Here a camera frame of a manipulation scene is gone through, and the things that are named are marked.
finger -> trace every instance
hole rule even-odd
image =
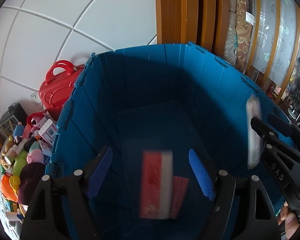
[[[283,222],[281,220],[281,215],[280,214],[277,216],[277,222],[278,222],[278,225],[281,225],[281,223]]]
[[[281,220],[284,221],[288,215],[289,215],[289,208],[287,206],[283,206],[280,211]]]
[[[290,239],[290,237],[295,233],[299,226],[300,224],[298,223],[297,216],[294,213],[290,213],[285,220],[287,239]]]

human hand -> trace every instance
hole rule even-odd
[[[300,224],[298,223],[298,218],[295,213],[292,213],[291,210],[289,210],[288,203],[286,201],[278,215],[278,224],[280,225],[283,221],[285,221],[287,239],[290,239],[295,231],[297,231]]]

red suitcase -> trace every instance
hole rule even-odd
[[[53,70],[57,67],[64,68],[66,71],[53,75]],[[48,70],[46,80],[40,87],[39,96],[55,121],[58,120],[63,105],[73,90],[74,82],[83,69],[84,65],[74,66],[67,60],[59,60]]]

blue gripper pad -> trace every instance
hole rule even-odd
[[[89,179],[89,188],[86,194],[88,199],[91,200],[93,196],[98,194],[102,182],[105,179],[108,169],[112,163],[112,158],[113,152],[109,147]]]
[[[200,185],[200,188],[203,194],[208,197],[211,201],[214,200],[216,193],[214,192],[213,182],[206,170],[203,166],[194,149],[189,151],[189,163],[191,168],[197,178],[197,181]]]

black box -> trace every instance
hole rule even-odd
[[[0,119],[0,130],[8,138],[13,134],[14,128],[19,122],[26,127],[28,115],[18,103],[8,107],[8,111]]]

